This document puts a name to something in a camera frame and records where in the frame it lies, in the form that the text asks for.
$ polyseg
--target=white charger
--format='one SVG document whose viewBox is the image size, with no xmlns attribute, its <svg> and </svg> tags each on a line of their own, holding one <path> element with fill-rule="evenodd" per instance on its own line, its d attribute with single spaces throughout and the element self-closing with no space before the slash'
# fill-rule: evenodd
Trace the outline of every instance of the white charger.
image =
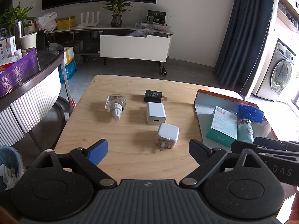
<svg viewBox="0 0 299 224">
<path fill-rule="evenodd" d="M 162 103 L 147 103 L 147 124 L 159 125 L 166 121 L 164 105 Z"/>
<path fill-rule="evenodd" d="M 179 132 L 179 127 L 167 123 L 161 123 L 155 139 L 155 143 L 161 146 L 160 151 L 163 151 L 164 147 L 174 148 L 178 141 Z"/>
</svg>

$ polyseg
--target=wooden table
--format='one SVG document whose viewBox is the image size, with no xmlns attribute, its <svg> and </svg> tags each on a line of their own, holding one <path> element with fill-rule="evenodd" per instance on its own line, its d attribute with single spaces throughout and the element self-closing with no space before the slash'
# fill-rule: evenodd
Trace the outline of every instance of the wooden table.
<svg viewBox="0 0 299 224">
<path fill-rule="evenodd" d="M 167 96 L 164 102 L 166 123 L 180 128 L 174 149 L 161 152 L 154 142 L 158 125 L 146 124 L 146 89 Z M 95 76 L 66 124 L 55 152 L 88 148 L 105 138 L 109 151 L 99 167 L 117 182 L 121 179 L 175 179 L 179 182 L 198 167 L 188 151 L 192 138 L 202 141 L 193 104 L 198 89 L 240 99 L 235 92 L 213 87 L 137 77 Z M 127 106 L 119 121 L 114 121 L 105 110 L 109 94 L 126 97 Z"/>
</svg>

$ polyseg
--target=black textured vase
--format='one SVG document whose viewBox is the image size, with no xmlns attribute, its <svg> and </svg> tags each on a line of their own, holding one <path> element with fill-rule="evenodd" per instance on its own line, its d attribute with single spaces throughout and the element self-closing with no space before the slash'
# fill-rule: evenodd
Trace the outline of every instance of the black textured vase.
<svg viewBox="0 0 299 224">
<path fill-rule="evenodd" d="M 111 27 L 121 27 L 121 15 L 112 15 Z"/>
</svg>

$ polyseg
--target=green box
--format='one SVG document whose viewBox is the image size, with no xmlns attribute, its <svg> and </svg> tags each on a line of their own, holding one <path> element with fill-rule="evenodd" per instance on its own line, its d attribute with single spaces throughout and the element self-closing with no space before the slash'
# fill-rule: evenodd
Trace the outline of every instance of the green box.
<svg viewBox="0 0 299 224">
<path fill-rule="evenodd" d="M 206 137 L 231 147 L 231 144 L 237 139 L 237 115 L 216 106 Z"/>
</svg>

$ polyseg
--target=metal screw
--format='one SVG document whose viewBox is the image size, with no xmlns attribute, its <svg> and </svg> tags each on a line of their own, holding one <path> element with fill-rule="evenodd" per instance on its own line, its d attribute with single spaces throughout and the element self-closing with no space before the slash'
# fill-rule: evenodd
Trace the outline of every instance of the metal screw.
<svg viewBox="0 0 299 224">
<path fill-rule="evenodd" d="M 113 179 L 102 179 L 100 181 L 100 184 L 103 186 L 112 186 L 112 185 L 114 185 L 114 180 Z"/>
<path fill-rule="evenodd" d="M 196 181 L 196 179 L 194 179 L 194 178 L 184 178 L 184 179 L 182 180 L 182 183 L 183 183 L 184 185 L 195 185 L 195 184 L 197 184 L 197 181 Z"/>
</svg>

